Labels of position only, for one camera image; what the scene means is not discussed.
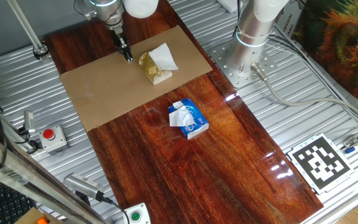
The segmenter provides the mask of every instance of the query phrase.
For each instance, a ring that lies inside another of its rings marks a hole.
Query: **wooden table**
[[[132,45],[176,25],[213,71],[88,132],[119,204],[145,202],[153,224],[300,223],[317,212],[323,205],[241,98],[226,100],[234,88],[169,3],[146,19],[124,14]],[[45,41],[61,74],[116,51],[101,21]],[[168,123],[168,107],[186,97],[210,123],[192,140]]]

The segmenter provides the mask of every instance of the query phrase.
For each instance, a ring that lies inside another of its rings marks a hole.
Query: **metal pole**
[[[35,50],[38,54],[43,54],[46,52],[44,46],[42,45],[41,41],[38,39],[37,34],[35,34],[33,28],[30,25],[30,22],[27,20],[26,16],[24,15],[20,5],[17,3],[16,0],[7,0],[10,7],[12,8],[13,12],[15,13],[17,19],[19,20],[20,24],[22,24],[23,29],[29,36],[32,44],[35,47]],[[48,56],[43,56],[42,60],[48,60]]]

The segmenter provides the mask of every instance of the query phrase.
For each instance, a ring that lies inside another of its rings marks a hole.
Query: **brown cardboard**
[[[42,217],[49,221],[49,224],[65,224],[65,222],[58,220],[57,218],[49,215],[47,212],[43,210],[41,211],[33,207],[18,221],[16,221],[15,224],[37,224],[38,219]]]
[[[163,43],[167,43],[179,69],[168,80],[153,85],[138,64],[139,57]],[[116,52],[60,76],[86,131],[212,70],[178,26],[133,45],[131,51],[132,63]]]

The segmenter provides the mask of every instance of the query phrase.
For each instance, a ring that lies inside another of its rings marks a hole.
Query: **colorful fabric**
[[[358,98],[358,0],[308,0],[293,38]]]

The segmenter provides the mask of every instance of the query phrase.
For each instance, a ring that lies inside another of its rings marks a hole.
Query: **red button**
[[[51,139],[51,138],[54,137],[55,133],[53,132],[52,129],[46,129],[42,135],[43,135],[44,138],[46,138],[46,139]]]

